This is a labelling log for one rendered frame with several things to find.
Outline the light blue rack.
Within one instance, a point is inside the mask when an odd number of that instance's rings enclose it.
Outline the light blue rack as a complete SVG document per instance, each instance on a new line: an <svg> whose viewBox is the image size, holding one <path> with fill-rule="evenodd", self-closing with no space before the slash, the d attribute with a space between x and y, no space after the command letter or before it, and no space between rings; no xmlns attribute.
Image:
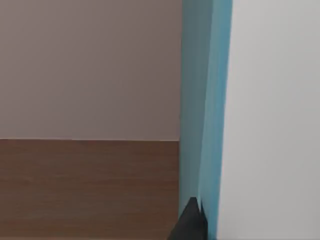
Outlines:
<svg viewBox="0 0 320 240"><path fill-rule="evenodd" d="M217 240L233 0L182 0L179 212Z"/></svg>

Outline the brown wooden panel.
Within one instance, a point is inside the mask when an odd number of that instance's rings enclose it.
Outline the brown wooden panel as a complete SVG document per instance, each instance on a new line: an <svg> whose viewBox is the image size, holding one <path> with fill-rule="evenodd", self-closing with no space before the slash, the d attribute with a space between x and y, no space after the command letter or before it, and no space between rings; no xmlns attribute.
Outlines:
<svg viewBox="0 0 320 240"><path fill-rule="evenodd" d="M179 143L0 140L0 238L165 239Z"/></svg>

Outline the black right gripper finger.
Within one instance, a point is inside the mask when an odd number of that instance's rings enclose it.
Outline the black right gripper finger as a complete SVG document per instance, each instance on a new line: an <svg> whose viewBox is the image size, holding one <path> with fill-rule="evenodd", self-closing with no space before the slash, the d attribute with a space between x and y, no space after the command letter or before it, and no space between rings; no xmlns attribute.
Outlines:
<svg viewBox="0 0 320 240"><path fill-rule="evenodd" d="M196 197L189 199L167 240L208 240L208 221Z"/></svg>

